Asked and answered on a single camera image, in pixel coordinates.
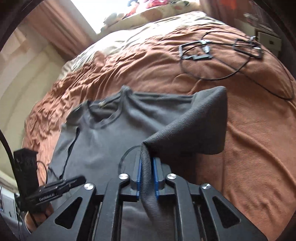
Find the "person's left hand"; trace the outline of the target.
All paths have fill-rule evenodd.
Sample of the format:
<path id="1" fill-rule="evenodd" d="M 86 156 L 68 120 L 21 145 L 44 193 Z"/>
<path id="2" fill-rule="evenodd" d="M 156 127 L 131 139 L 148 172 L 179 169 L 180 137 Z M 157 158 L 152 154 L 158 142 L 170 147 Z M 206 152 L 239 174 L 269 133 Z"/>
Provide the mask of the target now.
<path id="1" fill-rule="evenodd" d="M 39 225 L 41 225 L 43 222 L 47 220 L 47 218 L 53 214 L 54 209 L 52 204 L 49 203 L 46 210 L 41 213 L 33 213 L 29 214 L 28 212 L 25 215 L 25 225 L 28 228 L 30 232 L 34 232 Z"/>

